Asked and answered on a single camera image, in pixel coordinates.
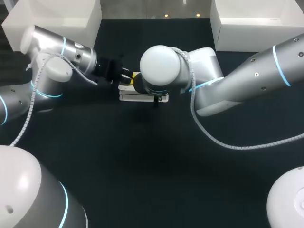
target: dark table surface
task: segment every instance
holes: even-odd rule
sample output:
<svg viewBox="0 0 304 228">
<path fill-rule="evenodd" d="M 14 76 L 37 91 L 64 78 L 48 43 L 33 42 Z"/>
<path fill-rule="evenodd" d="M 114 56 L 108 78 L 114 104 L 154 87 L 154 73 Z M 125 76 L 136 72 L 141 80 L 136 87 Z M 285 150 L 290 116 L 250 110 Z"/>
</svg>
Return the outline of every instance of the dark table surface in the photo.
<svg viewBox="0 0 304 228">
<path fill-rule="evenodd" d="M 124 66 L 138 71 L 141 55 L 154 45 L 214 48 L 210 21 L 103 20 L 95 49 L 107 57 L 124 54 Z M 252 54 L 217 53 L 224 75 Z M 298 84 L 200 121 L 232 145 L 294 136 L 304 132 L 303 88 Z M 12 142 L 23 121 L 1 128 L 0 144 Z M 215 145 L 194 123 L 189 94 L 172 94 L 153 109 L 120 102 L 115 88 L 92 87 L 77 75 L 56 109 L 34 115 L 18 147 L 79 200 L 90 228 L 268 228 L 272 184 L 304 164 L 303 140 L 245 152 Z"/>
</svg>

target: silver robot arm segment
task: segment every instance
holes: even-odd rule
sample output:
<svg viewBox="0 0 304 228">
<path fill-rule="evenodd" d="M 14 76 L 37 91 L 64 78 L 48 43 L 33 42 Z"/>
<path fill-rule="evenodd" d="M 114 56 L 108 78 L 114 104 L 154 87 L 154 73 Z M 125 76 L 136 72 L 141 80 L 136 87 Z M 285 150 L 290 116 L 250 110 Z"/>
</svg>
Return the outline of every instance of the silver robot arm segment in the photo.
<svg viewBox="0 0 304 228">
<path fill-rule="evenodd" d="M 37 73 L 51 54 L 62 54 L 81 72 L 90 74 L 96 67 L 96 52 L 58 34 L 30 26 L 21 41 L 21 52 L 31 59 L 32 80 L 23 85 L 0 87 L 0 124 L 15 119 L 29 110 Z M 70 65 L 59 57 L 50 59 L 40 76 L 35 111 L 52 109 L 63 93 L 63 85 L 72 76 Z"/>
<path fill-rule="evenodd" d="M 97 63 L 97 54 L 93 49 L 34 25 L 24 32 L 20 49 L 30 59 L 43 51 L 62 54 L 84 75 L 90 74 Z"/>
<path fill-rule="evenodd" d="M 252 56 L 225 78 L 211 48 L 189 52 L 196 76 L 197 114 L 217 114 L 246 100 L 304 80 L 303 47 L 304 34 Z M 179 64 L 172 61 L 175 56 L 178 57 Z M 172 88 L 190 88 L 189 84 L 177 83 L 181 74 L 184 78 L 190 77 L 189 68 L 185 60 L 179 54 L 169 51 L 168 47 L 155 46 L 148 49 L 141 59 L 140 67 L 148 92 L 150 88 L 166 92 Z M 170 80 L 163 84 L 155 82 L 163 78 Z"/>
</svg>

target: white box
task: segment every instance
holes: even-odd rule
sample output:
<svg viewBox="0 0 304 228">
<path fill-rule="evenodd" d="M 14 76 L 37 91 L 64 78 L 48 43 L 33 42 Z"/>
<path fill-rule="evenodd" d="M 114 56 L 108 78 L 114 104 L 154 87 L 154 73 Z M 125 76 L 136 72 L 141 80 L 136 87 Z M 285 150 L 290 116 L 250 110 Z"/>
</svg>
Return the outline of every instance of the white box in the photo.
<svg viewBox="0 0 304 228">
<path fill-rule="evenodd" d="M 93 48 L 102 19 L 100 0 L 19 0 L 2 24 L 13 51 L 23 32 L 37 25 Z"/>
<path fill-rule="evenodd" d="M 304 33 L 295 0 L 212 0 L 210 20 L 217 51 L 260 52 Z"/>
</svg>

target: blue led ring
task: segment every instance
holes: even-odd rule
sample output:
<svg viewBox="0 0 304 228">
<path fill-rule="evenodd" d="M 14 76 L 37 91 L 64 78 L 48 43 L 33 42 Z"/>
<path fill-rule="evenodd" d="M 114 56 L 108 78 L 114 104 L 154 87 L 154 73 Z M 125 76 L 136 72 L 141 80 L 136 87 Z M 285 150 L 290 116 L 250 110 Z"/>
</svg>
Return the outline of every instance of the blue led ring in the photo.
<svg viewBox="0 0 304 228">
<path fill-rule="evenodd" d="M 282 71 L 282 69 L 281 69 L 281 67 L 280 67 L 279 60 L 277 59 L 276 49 L 275 49 L 275 48 L 276 48 L 276 46 L 274 45 L 274 46 L 272 47 L 272 52 L 274 53 L 274 58 L 275 58 L 276 67 L 277 67 L 277 69 L 279 70 L 279 73 L 280 73 L 280 75 L 281 75 L 283 81 L 285 82 L 285 84 L 288 85 L 288 86 L 291 86 L 291 85 L 289 84 L 289 82 L 287 81 L 287 79 L 286 79 L 286 77 L 285 77 L 285 75 L 284 75 L 284 73 L 283 73 L 283 71 Z"/>
<path fill-rule="evenodd" d="M 5 122 L 6 122 L 7 119 L 8 119 L 8 108 L 7 108 L 6 104 L 5 104 L 5 102 L 4 102 L 3 98 L 2 98 L 2 96 L 0 96 L 0 100 L 3 102 L 3 106 L 4 106 L 4 110 L 5 110 L 5 118 L 4 118 L 3 123 L 1 124 L 1 125 L 4 125 Z"/>
<path fill-rule="evenodd" d="M 61 97 L 62 94 L 59 94 L 59 95 L 48 95 L 48 94 L 45 94 L 43 92 L 40 92 L 39 90 L 36 89 L 36 93 L 40 94 L 40 95 L 43 95 L 43 96 L 46 96 L 46 97 L 49 97 L 49 98 L 58 98 L 58 97 Z"/>
<path fill-rule="evenodd" d="M 63 217 L 62 217 L 62 220 L 61 220 L 61 223 L 59 225 L 58 228 L 62 228 L 63 227 L 63 224 L 65 223 L 65 220 L 67 218 L 67 209 L 68 209 L 68 196 L 67 196 L 67 190 L 66 188 L 63 186 L 63 184 L 59 181 L 59 183 L 61 184 L 62 188 L 63 188 L 63 191 L 65 191 L 65 196 L 66 196 L 66 208 L 65 208 L 65 213 L 63 214 Z"/>
</svg>

